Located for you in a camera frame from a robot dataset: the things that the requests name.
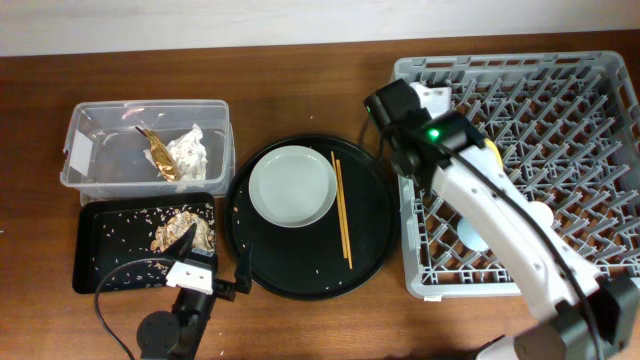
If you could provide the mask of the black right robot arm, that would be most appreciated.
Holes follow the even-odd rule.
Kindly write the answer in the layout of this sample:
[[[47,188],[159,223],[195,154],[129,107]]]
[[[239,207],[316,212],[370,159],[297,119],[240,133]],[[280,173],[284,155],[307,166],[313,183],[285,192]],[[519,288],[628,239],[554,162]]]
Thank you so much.
[[[501,336],[472,359],[609,359],[632,336],[639,289],[606,279],[549,225],[508,179],[486,137],[457,110],[433,117],[400,79],[364,106],[392,150],[397,174],[436,192],[466,219],[506,268],[538,324]]]

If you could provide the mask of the white napkin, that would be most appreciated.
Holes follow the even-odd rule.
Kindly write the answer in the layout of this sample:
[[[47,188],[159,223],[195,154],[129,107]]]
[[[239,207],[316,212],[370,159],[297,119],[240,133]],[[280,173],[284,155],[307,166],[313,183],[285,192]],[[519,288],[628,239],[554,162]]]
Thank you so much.
[[[206,179],[207,151],[201,143],[202,139],[201,128],[194,124],[189,132],[179,138],[171,140],[167,144],[162,142],[178,165],[181,174],[179,181]],[[149,148],[144,150],[143,154],[154,165],[150,155],[150,143]]]

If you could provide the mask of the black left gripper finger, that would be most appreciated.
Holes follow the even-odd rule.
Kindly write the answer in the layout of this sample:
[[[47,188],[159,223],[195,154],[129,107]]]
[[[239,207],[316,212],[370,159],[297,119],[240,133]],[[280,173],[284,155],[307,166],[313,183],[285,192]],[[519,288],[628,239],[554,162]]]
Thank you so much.
[[[197,225],[192,224],[179,239],[163,251],[163,255],[171,259],[186,258],[192,251],[192,244],[196,233]]]
[[[249,294],[252,289],[252,248],[246,245],[244,250],[239,254],[237,267],[234,273],[235,291],[243,294]]]

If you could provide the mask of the light blue cup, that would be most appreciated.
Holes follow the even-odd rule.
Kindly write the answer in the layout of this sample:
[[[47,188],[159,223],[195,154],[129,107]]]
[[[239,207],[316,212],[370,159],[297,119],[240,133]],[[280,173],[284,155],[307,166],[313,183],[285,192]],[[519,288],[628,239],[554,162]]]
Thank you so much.
[[[465,218],[461,218],[457,224],[456,232],[462,244],[471,251],[484,252],[489,249],[487,243],[476,232],[470,222]]]

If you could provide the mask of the pink cup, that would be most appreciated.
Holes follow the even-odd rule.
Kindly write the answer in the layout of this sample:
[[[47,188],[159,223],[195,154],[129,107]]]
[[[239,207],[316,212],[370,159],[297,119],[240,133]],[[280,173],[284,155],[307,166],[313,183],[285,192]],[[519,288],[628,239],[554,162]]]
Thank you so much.
[[[540,201],[531,201],[529,203],[531,216],[544,227],[551,228],[554,222],[554,214],[551,208]]]

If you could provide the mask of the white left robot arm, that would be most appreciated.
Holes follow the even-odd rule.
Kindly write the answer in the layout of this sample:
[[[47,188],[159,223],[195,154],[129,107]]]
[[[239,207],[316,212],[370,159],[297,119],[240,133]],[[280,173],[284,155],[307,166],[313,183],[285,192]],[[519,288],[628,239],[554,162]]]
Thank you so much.
[[[197,227],[189,229],[166,250],[171,260],[166,284],[179,289],[169,311],[156,311],[140,323],[136,340],[142,359],[193,359],[218,299],[234,301],[238,293],[252,288],[252,249],[241,254],[233,282],[216,277],[218,256],[193,247]]]

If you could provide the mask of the grey plate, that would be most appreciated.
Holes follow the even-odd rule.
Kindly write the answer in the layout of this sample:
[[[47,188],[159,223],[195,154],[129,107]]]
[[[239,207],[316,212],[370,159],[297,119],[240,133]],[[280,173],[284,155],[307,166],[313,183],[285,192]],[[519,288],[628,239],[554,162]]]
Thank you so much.
[[[335,171],[320,152],[300,145],[268,151],[249,177],[254,209],[269,223],[301,228],[319,221],[337,195]]]

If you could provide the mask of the yellow bowl with scraps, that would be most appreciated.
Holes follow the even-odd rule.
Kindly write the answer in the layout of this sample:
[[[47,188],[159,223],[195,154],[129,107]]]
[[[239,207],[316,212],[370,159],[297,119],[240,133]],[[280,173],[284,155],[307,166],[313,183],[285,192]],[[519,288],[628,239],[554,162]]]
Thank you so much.
[[[493,153],[493,155],[494,155],[494,157],[495,157],[495,159],[496,159],[496,163],[498,164],[498,167],[499,167],[500,169],[504,169],[503,159],[502,159],[502,156],[501,156],[501,154],[500,154],[500,152],[499,152],[498,147],[497,147],[497,146],[495,145],[495,143],[494,143],[492,140],[490,140],[489,138],[486,138],[486,139],[484,140],[484,142],[485,142],[485,145],[486,145],[486,146],[491,150],[491,152]]]

